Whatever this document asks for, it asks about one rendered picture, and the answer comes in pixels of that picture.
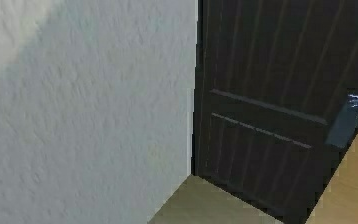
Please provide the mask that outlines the dark brown room door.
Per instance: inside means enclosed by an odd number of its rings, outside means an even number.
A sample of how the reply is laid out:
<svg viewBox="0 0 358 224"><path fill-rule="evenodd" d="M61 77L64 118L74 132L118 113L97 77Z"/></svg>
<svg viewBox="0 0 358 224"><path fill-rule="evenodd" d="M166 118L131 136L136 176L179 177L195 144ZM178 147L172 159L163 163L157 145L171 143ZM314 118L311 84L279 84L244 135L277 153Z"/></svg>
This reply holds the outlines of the dark brown room door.
<svg viewBox="0 0 358 224"><path fill-rule="evenodd" d="M192 172L306 224L349 146L325 143L358 95L358 0L199 0Z"/></svg>

